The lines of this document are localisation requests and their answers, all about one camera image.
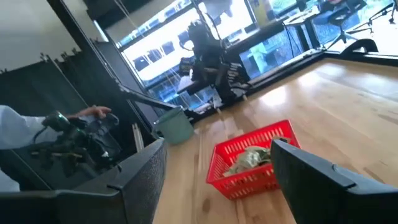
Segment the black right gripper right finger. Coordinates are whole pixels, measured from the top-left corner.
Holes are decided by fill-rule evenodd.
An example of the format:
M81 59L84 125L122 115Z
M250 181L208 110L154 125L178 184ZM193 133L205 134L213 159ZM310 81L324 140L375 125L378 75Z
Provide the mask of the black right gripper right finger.
M397 223L397 188L281 140L271 144L278 185L297 223Z

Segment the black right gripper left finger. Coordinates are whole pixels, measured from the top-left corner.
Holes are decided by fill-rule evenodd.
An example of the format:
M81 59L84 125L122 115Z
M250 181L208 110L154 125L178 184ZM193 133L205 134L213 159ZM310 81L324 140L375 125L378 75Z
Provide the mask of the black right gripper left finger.
M152 223L165 179L160 138L73 190L1 194L1 223Z

